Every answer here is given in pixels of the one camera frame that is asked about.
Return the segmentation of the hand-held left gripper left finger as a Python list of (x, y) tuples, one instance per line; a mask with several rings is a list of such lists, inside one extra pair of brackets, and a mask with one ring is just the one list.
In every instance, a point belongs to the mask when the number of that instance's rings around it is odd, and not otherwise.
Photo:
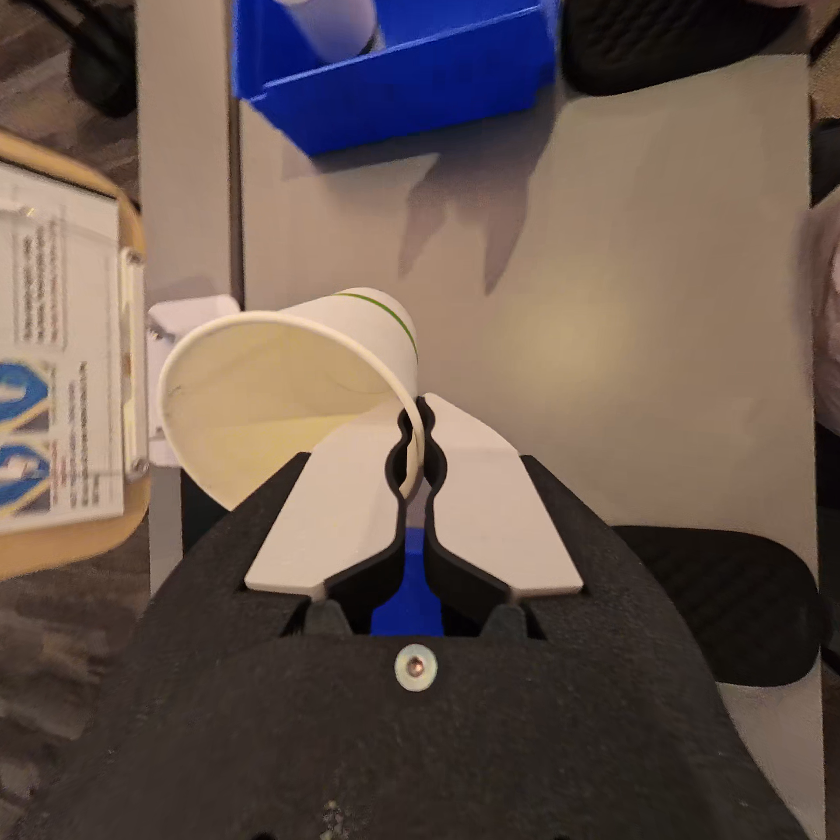
[(357, 417), (316, 444), (245, 575), (255, 592), (332, 599), (374, 610), (405, 564), (411, 424)]

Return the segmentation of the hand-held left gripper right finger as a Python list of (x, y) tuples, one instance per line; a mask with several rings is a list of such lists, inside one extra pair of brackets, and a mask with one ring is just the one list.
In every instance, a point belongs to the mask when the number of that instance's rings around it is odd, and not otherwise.
[(577, 595), (583, 580), (517, 449), (443, 397), (423, 396), (426, 581), (447, 608)]

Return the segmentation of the blue plastic bin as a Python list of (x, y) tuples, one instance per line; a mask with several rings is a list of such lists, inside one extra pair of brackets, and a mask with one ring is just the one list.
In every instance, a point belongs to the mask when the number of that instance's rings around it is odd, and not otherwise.
[(309, 157), (531, 109), (560, 2), (376, 2), (381, 49), (316, 57), (279, 2), (235, 2), (232, 87)]
[(442, 605), (429, 588), (424, 566), (424, 529), (407, 528), (403, 577), (396, 593), (371, 618), (375, 637), (442, 637)]

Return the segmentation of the white paper cup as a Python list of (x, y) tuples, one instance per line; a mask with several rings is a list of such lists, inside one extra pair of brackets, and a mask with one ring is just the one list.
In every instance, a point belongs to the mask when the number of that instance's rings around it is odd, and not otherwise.
[(194, 328), (163, 363), (156, 404), (179, 465), (231, 511), (297, 454), (383, 403), (408, 418), (398, 481), (408, 497), (425, 450), (417, 384), (408, 310), (358, 287)]
[(374, 1), (277, 1), (324, 64), (383, 49)]

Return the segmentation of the black wrist rest pad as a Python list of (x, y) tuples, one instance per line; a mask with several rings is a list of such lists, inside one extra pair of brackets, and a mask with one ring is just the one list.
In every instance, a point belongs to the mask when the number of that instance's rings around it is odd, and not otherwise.
[(609, 97), (729, 67), (785, 36), (803, 2), (568, 1), (559, 34), (563, 76)]
[(831, 621), (813, 572), (792, 550), (744, 532), (614, 531), (672, 601), (717, 682), (780, 687), (811, 672)]

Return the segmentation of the instruction sheet on wooden stand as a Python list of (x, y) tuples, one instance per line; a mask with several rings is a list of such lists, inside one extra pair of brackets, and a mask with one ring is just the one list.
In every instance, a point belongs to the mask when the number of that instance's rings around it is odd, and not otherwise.
[[(34, 169), (56, 180), (66, 180), (90, 191), (115, 198), (119, 206), (120, 244), (146, 257), (146, 237), (140, 212), (128, 195), (108, 177), (65, 154), (1, 132), (4, 161)], [(3, 581), (32, 572), (89, 560), (124, 543), (139, 527), (151, 501), (151, 468), (125, 486), (125, 507), (119, 518), (14, 532), (1, 538)]]

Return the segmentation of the printed instruction sign board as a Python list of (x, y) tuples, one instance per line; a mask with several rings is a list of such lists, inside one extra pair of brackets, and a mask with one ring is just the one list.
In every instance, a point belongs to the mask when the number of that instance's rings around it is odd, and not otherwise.
[(2, 199), (2, 535), (124, 511), (116, 207)]

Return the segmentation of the person's leg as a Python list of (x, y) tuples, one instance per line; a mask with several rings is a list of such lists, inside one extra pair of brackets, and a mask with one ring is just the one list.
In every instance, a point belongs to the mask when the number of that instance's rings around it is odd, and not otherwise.
[(807, 218), (806, 268), (812, 291), (815, 419), (839, 435), (839, 188)]

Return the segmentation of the black round stand base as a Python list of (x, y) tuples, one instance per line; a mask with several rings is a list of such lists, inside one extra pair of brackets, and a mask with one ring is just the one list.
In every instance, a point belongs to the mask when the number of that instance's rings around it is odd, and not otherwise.
[(70, 42), (68, 78), (80, 100), (107, 119), (138, 108), (137, 24), (134, 2), (67, 1), (78, 21), (57, 2), (24, 1)]

